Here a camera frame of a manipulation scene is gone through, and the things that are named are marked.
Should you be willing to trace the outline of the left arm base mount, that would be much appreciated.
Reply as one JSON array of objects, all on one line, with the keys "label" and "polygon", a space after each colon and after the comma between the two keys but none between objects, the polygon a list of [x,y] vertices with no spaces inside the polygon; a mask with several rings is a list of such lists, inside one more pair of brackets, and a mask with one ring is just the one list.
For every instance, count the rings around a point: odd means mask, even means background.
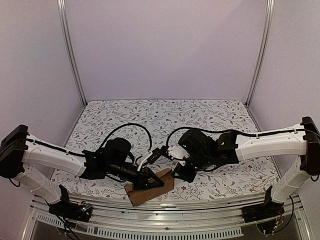
[{"label": "left arm base mount", "polygon": [[93,211],[92,204],[85,201],[72,203],[70,202],[67,189],[61,184],[59,185],[59,189],[61,192],[60,201],[48,205],[49,213],[66,219],[88,223]]}]

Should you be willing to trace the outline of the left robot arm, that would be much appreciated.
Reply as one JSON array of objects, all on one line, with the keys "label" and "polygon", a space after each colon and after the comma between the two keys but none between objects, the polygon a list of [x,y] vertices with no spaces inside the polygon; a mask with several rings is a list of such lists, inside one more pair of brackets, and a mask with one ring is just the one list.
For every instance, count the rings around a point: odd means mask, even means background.
[{"label": "left robot arm", "polygon": [[74,213],[74,205],[67,200],[68,192],[50,182],[35,166],[61,170],[86,180],[104,179],[113,175],[132,183],[134,190],[162,188],[164,182],[148,167],[135,166],[126,159],[134,159],[131,144],[124,138],[107,140],[96,151],[71,151],[45,142],[19,125],[0,142],[0,175],[26,186],[43,197],[63,216]]}]

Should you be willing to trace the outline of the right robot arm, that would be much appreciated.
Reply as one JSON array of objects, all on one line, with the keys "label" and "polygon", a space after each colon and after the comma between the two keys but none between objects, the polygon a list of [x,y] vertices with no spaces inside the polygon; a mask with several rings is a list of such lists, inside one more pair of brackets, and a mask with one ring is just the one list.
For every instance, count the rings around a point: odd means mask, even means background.
[{"label": "right robot arm", "polygon": [[246,133],[222,130],[217,140],[205,130],[187,128],[177,145],[167,146],[170,159],[179,161],[174,173],[191,183],[199,171],[260,157],[295,155],[290,169],[265,193],[258,213],[269,218],[307,179],[320,174],[320,133],[311,117],[272,131]]}]

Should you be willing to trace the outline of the brown cardboard box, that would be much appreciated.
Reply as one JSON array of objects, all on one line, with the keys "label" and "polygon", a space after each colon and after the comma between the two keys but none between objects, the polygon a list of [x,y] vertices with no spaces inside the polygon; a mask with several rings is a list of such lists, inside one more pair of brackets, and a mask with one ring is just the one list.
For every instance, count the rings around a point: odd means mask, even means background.
[{"label": "brown cardboard box", "polygon": [[173,171],[166,168],[156,173],[156,175],[164,182],[164,186],[150,189],[134,190],[132,184],[127,184],[124,189],[133,207],[140,206],[147,201],[160,197],[174,189],[175,179],[172,177]]}]

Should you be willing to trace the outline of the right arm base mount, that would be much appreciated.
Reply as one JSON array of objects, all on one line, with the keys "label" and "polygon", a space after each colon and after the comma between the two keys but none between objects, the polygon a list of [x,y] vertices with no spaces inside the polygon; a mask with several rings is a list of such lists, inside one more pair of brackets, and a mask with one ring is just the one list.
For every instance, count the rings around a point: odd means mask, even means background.
[{"label": "right arm base mount", "polygon": [[282,214],[285,213],[283,208],[284,203],[277,203],[273,201],[271,196],[272,188],[273,187],[270,186],[265,192],[263,203],[245,206],[241,209],[242,218],[245,223],[261,221],[273,217],[280,218],[280,220],[275,218],[273,221],[265,221],[257,224],[258,230],[264,235],[275,233],[283,217]]}]

